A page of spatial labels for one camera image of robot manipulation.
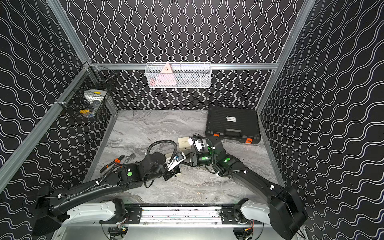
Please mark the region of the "cream jewelry box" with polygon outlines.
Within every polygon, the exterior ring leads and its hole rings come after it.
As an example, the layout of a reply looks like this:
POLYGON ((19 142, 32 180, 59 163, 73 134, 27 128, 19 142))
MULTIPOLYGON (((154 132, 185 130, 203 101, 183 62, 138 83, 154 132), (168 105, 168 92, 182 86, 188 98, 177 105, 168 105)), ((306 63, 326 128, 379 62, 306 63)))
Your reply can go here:
POLYGON ((191 144, 189 142, 189 139, 190 137, 178 138, 179 149, 181 151, 186 151, 191 149, 191 144))

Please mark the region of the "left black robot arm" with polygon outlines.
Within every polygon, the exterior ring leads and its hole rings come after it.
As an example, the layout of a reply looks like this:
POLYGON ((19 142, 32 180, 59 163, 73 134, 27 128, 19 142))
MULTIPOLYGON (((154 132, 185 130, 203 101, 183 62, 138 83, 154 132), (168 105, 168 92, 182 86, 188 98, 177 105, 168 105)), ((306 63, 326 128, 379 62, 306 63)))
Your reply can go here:
POLYGON ((185 158, 182 152, 172 154, 169 159, 155 152, 137 163, 115 165, 102 177, 74 187, 56 190, 42 187, 37 195, 32 235, 40 237, 55 232, 69 219, 67 212, 81 204, 141 186, 151 187, 155 179, 170 173, 185 158))

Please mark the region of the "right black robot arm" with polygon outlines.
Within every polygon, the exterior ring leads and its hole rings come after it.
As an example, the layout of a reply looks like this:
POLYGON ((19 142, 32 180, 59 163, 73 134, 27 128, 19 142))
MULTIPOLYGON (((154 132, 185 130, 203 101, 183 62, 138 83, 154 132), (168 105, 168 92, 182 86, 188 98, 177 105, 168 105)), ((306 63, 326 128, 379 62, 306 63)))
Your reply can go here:
POLYGON ((193 166, 211 166, 217 176, 233 179, 265 200, 267 222, 280 237, 291 240, 301 232, 308 213, 293 187, 283 187, 252 171, 239 158, 227 153, 218 137, 193 136, 188 143, 197 155, 192 158, 193 166))

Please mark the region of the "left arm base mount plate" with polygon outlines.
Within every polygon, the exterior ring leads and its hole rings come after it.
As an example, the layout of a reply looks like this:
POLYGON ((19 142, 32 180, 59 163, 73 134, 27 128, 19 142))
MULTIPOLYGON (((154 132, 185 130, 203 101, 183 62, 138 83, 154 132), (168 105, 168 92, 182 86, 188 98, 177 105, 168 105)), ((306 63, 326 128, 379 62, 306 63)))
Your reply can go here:
POLYGON ((105 225, 124 225, 124 224, 139 224, 142 216, 142 208, 118 208, 114 215, 106 221, 99 221, 99 224, 105 225))

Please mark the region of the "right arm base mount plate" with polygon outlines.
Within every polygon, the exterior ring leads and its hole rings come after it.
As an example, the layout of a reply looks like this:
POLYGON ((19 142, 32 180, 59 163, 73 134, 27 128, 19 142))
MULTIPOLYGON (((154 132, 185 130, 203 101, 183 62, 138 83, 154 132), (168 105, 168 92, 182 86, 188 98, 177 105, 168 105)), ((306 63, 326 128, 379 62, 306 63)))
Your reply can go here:
POLYGON ((256 220, 247 220, 240 210, 234 207, 222 207, 219 213, 223 225, 262 225, 262 222, 256 220))

